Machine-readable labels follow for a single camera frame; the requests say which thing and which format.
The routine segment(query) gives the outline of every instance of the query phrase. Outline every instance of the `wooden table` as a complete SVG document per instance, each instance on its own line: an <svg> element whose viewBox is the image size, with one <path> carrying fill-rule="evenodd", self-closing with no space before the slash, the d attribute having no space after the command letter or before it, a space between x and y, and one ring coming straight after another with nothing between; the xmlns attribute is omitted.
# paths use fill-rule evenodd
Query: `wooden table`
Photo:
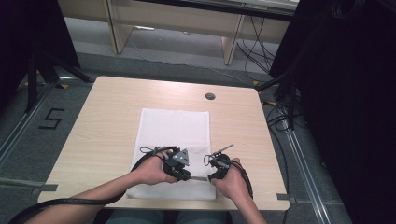
<svg viewBox="0 0 396 224"><path fill-rule="evenodd" d="M216 99L207 100L207 93ZM239 157L260 210L283 211L289 201L258 94L253 89L180 82L99 77L79 113L40 202L67 198L129 172L142 108L209 111L212 150L234 143L226 154ZM217 192L214 201L133 199L124 195L107 207L234 210Z"/></svg>

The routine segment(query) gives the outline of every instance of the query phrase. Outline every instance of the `person's right hand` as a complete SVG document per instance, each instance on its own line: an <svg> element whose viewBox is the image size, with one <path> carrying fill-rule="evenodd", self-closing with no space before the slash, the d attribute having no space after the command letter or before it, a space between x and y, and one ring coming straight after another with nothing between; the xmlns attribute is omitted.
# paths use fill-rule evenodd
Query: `person's right hand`
<svg viewBox="0 0 396 224"><path fill-rule="evenodd" d="M234 158L233 161L240 162L239 158ZM241 176L241 172L233 165L227 172L227 175L223 179L212 179L212 184L220 190L220 192L231 200L235 200L240 197L250 197L248 194L248 187Z"/></svg>

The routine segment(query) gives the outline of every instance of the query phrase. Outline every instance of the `person's leg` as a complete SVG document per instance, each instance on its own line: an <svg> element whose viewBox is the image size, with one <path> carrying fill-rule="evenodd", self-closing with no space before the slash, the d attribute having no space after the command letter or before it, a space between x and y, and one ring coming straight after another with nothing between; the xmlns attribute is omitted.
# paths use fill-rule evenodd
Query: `person's leg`
<svg viewBox="0 0 396 224"><path fill-rule="evenodd" d="M163 224L163 211L115 209L106 224Z"/></svg>
<svg viewBox="0 0 396 224"><path fill-rule="evenodd" d="M180 211L176 224L225 224L224 211Z"/></svg>

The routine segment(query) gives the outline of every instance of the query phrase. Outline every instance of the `white object on floor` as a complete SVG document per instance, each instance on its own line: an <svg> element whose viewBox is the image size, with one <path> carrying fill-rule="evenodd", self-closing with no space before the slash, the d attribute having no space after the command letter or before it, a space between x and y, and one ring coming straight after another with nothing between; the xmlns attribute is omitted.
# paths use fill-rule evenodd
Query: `white object on floor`
<svg viewBox="0 0 396 224"><path fill-rule="evenodd" d="M181 110L142 110L136 137L133 167L144 155L141 147L176 146L189 151L191 176L208 176L214 171L204 165L204 156L211 154L209 112ZM127 195L143 199L214 200L216 188L207 181L188 180L155 186L138 185Z"/></svg>

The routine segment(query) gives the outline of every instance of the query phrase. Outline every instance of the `white paper sheet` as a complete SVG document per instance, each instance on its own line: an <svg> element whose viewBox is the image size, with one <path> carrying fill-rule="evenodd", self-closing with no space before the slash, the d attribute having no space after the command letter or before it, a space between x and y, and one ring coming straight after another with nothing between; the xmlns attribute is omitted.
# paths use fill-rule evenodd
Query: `white paper sheet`
<svg viewBox="0 0 396 224"><path fill-rule="evenodd" d="M189 151L190 166L185 169L192 176L213 173L210 166L204 165L204 156L211 154L208 112L144 108L131 168L144 155L141 147L163 146L176 146ZM128 189L126 194L144 199L214 200L216 188L207 181L188 180L155 186L138 185Z"/></svg>

